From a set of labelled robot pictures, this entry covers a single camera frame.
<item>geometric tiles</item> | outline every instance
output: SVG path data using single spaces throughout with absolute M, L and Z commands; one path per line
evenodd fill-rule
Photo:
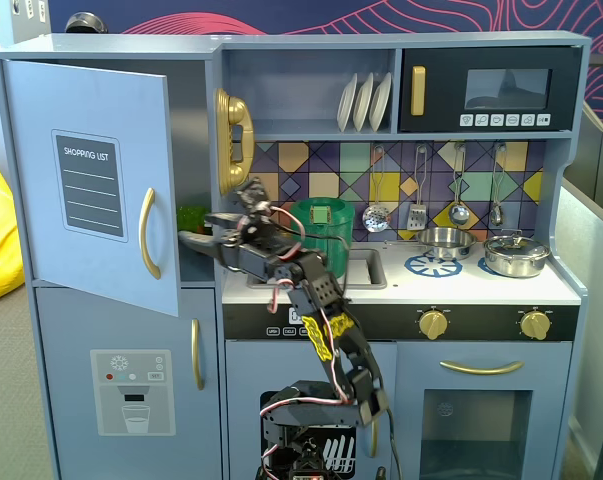
M 454 142 L 258 143 L 250 177 L 260 177 L 273 204 L 285 209 L 308 197 L 338 197 L 351 202 L 356 212 L 355 241 L 407 240 L 414 236 L 414 232 L 405 228 L 408 210 L 417 194 L 414 179 L 417 143 L 425 144 L 427 149 L 428 174 L 422 202 L 428 207 L 428 226 L 451 226 L 448 210 L 455 194 Z M 384 160 L 374 154 L 375 145 L 384 147 Z M 494 142 L 466 142 L 466 173 L 460 187 L 460 199 L 471 212 L 470 221 L 464 228 L 474 233 L 479 241 L 499 233 L 501 228 L 518 228 L 526 236 L 534 233 L 545 143 L 506 142 L 506 146 L 505 176 L 499 188 L 504 224 L 497 228 L 489 221 Z M 501 170 L 501 157 L 499 155 L 498 171 Z M 381 174 L 383 161 L 384 175 Z M 418 180 L 421 180 L 423 155 L 419 155 L 419 163 Z M 375 179 L 380 183 L 379 202 L 391 212 L 390 228 L 368 233 L 361 215 L 375 200 Z M 288 223 L 283 217 L 279 221 Z

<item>toy kitchen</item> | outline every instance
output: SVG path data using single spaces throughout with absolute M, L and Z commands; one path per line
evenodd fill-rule
M 386 416 L 310 427 L 327 467 L 558 480 L 587 292 L 554 229 L 589 47 L 566 32 L 48 35 L 0 51 L 56 478 L 254 478 L 264 402 L 325 380 L 283 292 L 271 314 L 272 285 L 179 240 L 207 229 L 183 227 L 191 206 L 238 212 L 234 189 L 258 177 L 284 226 L 316 199 L 350 212 L 345 296 L 402 474 Z

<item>patterned wall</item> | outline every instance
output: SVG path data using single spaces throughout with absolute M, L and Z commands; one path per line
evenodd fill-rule
M 569 30 L 603 54 L 603 0 L 49 0 L 53 31 L 73 13 L 100 15 L 113 33 L 357 34 Z M 603 119 L 603 68 L 586 98 Z
M 428 174 L 422 191 L 423 203 L 428 207 L 428 226 L 452 226 L 448 210 L 454 201 L 453 171 L 454 143 L 425 142 Z M 384 147 L 385 156 L 374 155 L 376 145 Z M 534 233 L 537 202 L 543 176 L 544 142 L 508 142 L 505 175 L 499 189 L 504 224 L 501 228 Z M 252 165 L 251 176 L 258 176 L 266 186 L 275 205 L 289 209 L 292 203 L 308 197 L 338 197 L 352 202 L 356 216 L 353 237 L 355 241 L 382 241 L 410 239 L 414 232 L 406 230 L 408 210 L 416 201 L 417 185 L 414 179 L 416 143 L 259 143 Z M 497 171 L 504 163 L 497 156 Z M 419 157 L 418 179 L 423 172 L 423 157 Z M 461 159 L 457 163 L 460 170 Z M 381 180 L 381 163 L 385 174 L 380 182 L 379 201 L 391 212 L 390 229 L 368 233 L 361 215 L 369 202 L 374 201 L 375 187 L 371 181 Z M 492 170 L 494 144 L 492 142 L 466 143 L 466 172 L 461 186 L 461 201 L 470 209 L 470 222 L 464 227 L 482 241 L 496 229 L 489 221 L 492 207 Z M 278 218 L 289 224 L 285 216 Z

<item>dispenser cup icon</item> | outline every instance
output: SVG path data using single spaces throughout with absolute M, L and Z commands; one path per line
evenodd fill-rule
M 121 407 L 128 433 L 148 433 L 150 426 L 150 407 L 146 405 L 126 405 Z

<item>red wall mural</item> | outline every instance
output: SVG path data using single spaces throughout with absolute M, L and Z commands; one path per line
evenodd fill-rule
M 603 0 L 49 0 L 53 29 L 92 11 L 113 33 L 266 35 L 569 30 L 603 54 Z M 586 99 L 603 119 L 603 68 L 591 68 Z

